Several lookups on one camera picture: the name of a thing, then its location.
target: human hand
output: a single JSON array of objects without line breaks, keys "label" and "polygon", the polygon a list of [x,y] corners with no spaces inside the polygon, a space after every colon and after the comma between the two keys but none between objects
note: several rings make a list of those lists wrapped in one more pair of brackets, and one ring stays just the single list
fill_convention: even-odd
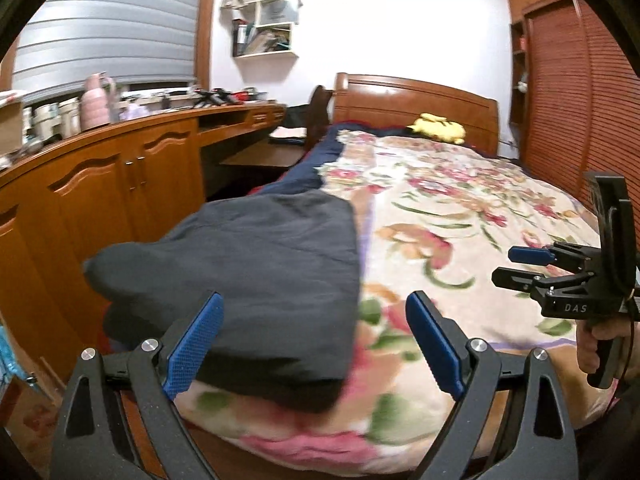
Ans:
[{"label": "human hand", "polygon": [[[638,324],[635,323],[635,330],[638,333]],[[586,320],[579,320],[576,329],[578,366],[586,374],[593,374],[600,366],[600,358],[596,353],[598,341],[623,337],[625,341],[620,352],[620,361],[616,369],[616,377],[620,378],[629,352],[631,324],[626,316],[616,316],[607,319],[592,327],[587,326]],[[631,356],[629,368],[625,377],[631,378],[640,372],[640,334],[635,336],[634,351]]]}]

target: bed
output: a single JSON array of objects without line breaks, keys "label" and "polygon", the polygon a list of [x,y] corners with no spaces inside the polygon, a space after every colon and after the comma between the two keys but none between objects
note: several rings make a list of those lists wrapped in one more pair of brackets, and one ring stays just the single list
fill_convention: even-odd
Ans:
[{"label": "bed", "polygon": [[[406,476],[452,407],[404,318],[404,298],[416,289],[496,349],[547,348],[574,426],[597,418],[611,392],[586,386],[573,323],[545,320],[535,302],[490,282],[495,267],[510,265],[511,245],[597,245],[593,216],[564,192],[491,157],[495,101],[426,82],[345,73],[337,75],[334,95],[334,124],[324,139],[258,193],[320,188],[351,202],[362,254],[351,370],[335,406],[311,415],[195,381],[175,402],[222,480]],[[422,112],[462,124],[468,144],[412,134],[404,126]],[[496,397],[478,457],[490,449],[504,402]]]}]

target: silver bolt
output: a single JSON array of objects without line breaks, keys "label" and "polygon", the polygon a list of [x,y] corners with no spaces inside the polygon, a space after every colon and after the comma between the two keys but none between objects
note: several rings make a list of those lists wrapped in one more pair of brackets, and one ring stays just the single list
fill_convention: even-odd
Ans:
[{"label": "silver bolt", "polygon": [[473,348],[476,352],[484,352],[486,350],[486,341],[479,338],[472,339],[471,348]]},{"label": "silver bolt", "polygon": [[549,357],[549,354],[546,353],[546,350],[544,348],[534,348],[533,357],[535,357],[538,361],[546,361],[546,359]]},{"label": "silver bolt", "polygon": [[85,348],[82,350],[80,357],[83,361],[90,361],[95,357],[95,348]]},{"label": "silver bolt", "polygon": [[152,352],[158,348],[158,340],[157,339],[146,339],[142,342],[142,349],[145,352]]}]

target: gray roller blind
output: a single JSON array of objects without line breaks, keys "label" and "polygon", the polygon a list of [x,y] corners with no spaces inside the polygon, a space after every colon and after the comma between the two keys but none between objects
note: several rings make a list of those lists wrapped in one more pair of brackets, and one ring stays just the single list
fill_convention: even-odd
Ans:
[{"label": "gray roller blind", "polygon": [[188,81],[197,13],[198,0],[47,0],[20,35],[14,88],[33,103],[96,72],[123,84]]}]

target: dark gray garment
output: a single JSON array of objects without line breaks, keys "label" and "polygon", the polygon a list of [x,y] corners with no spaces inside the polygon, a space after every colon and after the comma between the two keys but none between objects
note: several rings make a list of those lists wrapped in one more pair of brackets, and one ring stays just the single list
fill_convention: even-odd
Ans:
[{"label": "dark gray garment", "polygon": [[207,203],[159,242],[105,248],[85,276],[112,302],[106,335],[129,349],[215,290],[224,322],[199,380],[307,412],[340,393],[360,281],[345,200],[310,190]]}]

